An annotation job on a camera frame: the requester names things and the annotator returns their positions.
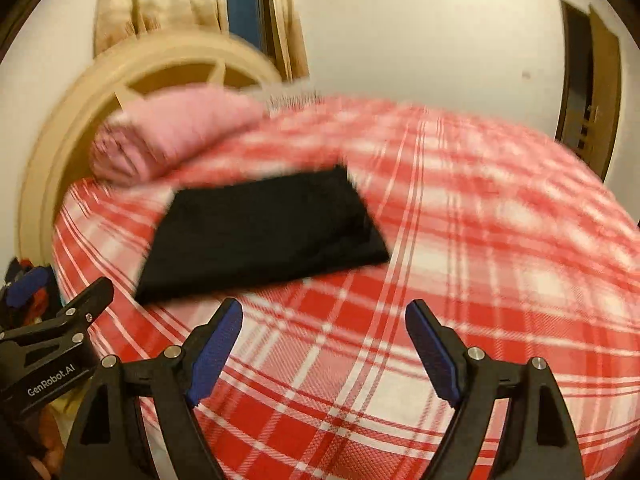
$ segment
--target folded black garment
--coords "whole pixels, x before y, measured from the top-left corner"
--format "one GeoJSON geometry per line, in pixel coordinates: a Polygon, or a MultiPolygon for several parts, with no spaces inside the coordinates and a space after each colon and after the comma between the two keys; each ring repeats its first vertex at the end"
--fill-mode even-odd
{"type": "Polygon", "coordinates": [[[183,189],[160,222],[141,304],[388,262],[346,168],[183,189]]]}

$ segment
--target silver bolt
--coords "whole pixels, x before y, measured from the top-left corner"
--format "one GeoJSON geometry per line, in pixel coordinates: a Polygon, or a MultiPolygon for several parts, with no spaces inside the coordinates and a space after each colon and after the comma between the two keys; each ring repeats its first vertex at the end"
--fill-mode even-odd
{"type": "Polygon", "coordinates": [[[538,370],[544,370],[546,368],[546,361],[542,357],[534,357],[531,360],[531,364],[538,370]]]}
{"type": "Polygon", "coordinates": [[[168,357],[169,359],[175,359],[181,353],[182,353],[182,348],[180,348],[178,345],[171,345],[164,350],[164,357],[168,357]]]}
{"type": "Polygon", "coordinates": [[[118,358],[115,355],[107,355],[101,362],[104,368],[113,368],[118,362],[118,358]]]}
{"type": "Polygon", "coordinates": [[[482,361],[482,359],[484,359],[484,356],[486,355],[484,353],[484,350],[482,350],[481,348],[478,348],[477,346],[472,346],[469,350],[466,351],[466,353],[474,361],[482,361]]]}

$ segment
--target bed sheet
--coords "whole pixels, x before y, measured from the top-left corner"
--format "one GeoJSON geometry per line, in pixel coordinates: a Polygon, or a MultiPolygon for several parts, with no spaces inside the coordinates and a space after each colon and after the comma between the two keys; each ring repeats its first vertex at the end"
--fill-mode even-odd
{"type": "MultiPolygon", "coordinates": [[[[124,361],[180,344],[223,294],[132,300],[175,189],[347,163],[388,265],[235,291],[244,325],[196,414],[234,479],[417,479],[452,410],[404,327],[423,298],[491,357],[543,356],[564,394],[586,476],[604,478],[640,428],[638,229],[597,177],[520,126],[382,100],[325,98],[223,140],[152,184],[91,179],[66,194],[54,267],[68,299],[99,276],[113,304],[92,328],[124,361]]],[[[504,420],[496,403],[473,478],[504,420]]],[[[143,413],[157,424],[153,405],[143,413]]]]}

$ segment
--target white wall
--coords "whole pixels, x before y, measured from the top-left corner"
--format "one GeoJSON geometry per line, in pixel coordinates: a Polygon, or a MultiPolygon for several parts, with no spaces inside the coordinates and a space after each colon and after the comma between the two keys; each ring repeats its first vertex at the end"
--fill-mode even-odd
{"type": "MultiPolygon", "coordinates": [[[[297,0],[312,77],[327,91],[414,100],[556,134],[564,83],[559,0],[297,0]]],[[[640,51],[620,37],[623,100],[606,186],[640,218],[640,51]]]]}
{"type": "Polygon", "coordinates": [[[22,172],[50,110],[93,59],[96,0],[42,0],[0,63],[0,273],[15,254],[22,172]]]}

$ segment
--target curved wooden headboard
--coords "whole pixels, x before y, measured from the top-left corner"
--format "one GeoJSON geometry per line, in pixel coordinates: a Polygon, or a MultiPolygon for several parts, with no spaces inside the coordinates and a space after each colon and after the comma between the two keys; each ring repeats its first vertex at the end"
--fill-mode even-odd
{"type": "Polygon", "coordinates": [[[89,146],[109,114],[140,94],[207,81],[242,88],[281,78],[248,43],[204,30],[152,32],[99,56],[56,105],[31,152],[18,202],[18,255],[50,263],[52,224],[69,185],[91,175],[89,146]]]}

